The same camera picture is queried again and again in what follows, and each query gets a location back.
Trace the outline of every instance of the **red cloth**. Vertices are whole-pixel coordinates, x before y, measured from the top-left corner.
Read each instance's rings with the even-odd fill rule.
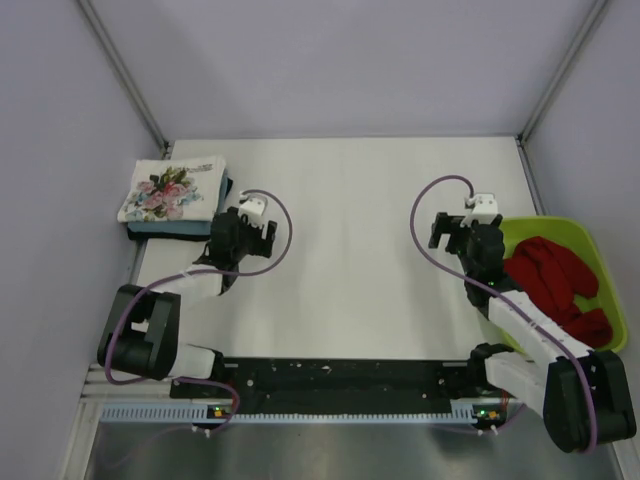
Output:
[[[601,308],[582,313],[573,303],[574,294],[595,297],[598,279],[568,248],[542,237],[529,238],[518,244],[504,268],[531,301],[572,337],[594,348],[613,338]]]

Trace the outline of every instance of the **white wall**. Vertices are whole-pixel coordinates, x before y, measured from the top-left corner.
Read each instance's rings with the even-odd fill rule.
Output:
[[[0,6],[0,478],[47,479],[132,254],[115,223],[157,156],[71,0]]]
[[[528,146],[545,204],[591,231],[626,311],[640,414],[640,2],[615,0]]]
[[[593,0],[93,0],[165,135],[516,134]]]

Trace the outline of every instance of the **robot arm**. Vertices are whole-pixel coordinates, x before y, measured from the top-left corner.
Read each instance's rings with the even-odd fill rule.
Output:
[[[560,343],[578,360],[588,381],[596,413],[597,443],[634,436],[635,417],[620,358],[610,351],[596,352],[568,335],[504,271],[505,248],[499,229],[502,216],[492,194],[477,194],[466,201],[466,206],[471,209],[466,216],[436,216],[429,247],[437,248],[442,234],[450,235],[446,251],[458,256],[465,276],[474,281],[465,281],[469,301],[516,340],[531,359],[528,361],[504,345],[480,345],[469,361],[476,386],[508,391],[543,418],[560,449],[583,449],[590,435],[587,401],[579,374]],[[502,298],[479,288],[477,283],[492,288]],[[509,303],[533,323],[525,321]]]
[[[219,374],[224,368],[220,352],[178,342],[180,311],[229,290],[237,278],[233,273],[246,255],[271,257],[277,224],[269,221],[265,233],[266,207],[266,198],[241,194],[239,208],[230,207],[214,216],[211,239],[202,255],[181,272],[183,278],[152,289],[134,306],[115,346],[114,369],[154,380],[208,379]],[[205,269],[230,273],[190,275]],[[130,284],[118,289],[98,347],[101,365],[122,313],[142,289]]]

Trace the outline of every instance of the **floral towel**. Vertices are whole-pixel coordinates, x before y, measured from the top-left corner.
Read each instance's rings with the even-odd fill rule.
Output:
[[[118,221],[211,221],[225,168],[221,156],[138,160]]]

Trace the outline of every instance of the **green basket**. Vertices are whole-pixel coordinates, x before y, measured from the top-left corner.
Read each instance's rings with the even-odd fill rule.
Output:
[[[627,325],[613,288],[613,282],[591,235],[582,225],[563,217],[513,217],[505,218],[500,229],[504,233],[504,258],[511,257],[516,245],[521,241],[537,236],[567,247],[578,255],[598,277],[600,288],[595,298],[586,299],[576,296],[575,303],[583,312],[602,308],[613,330],[611,342],[598,350],[619,352],[624,348],[627,343]],[[506,332],[503,333],[509,345],[522,351],[511,336]]]

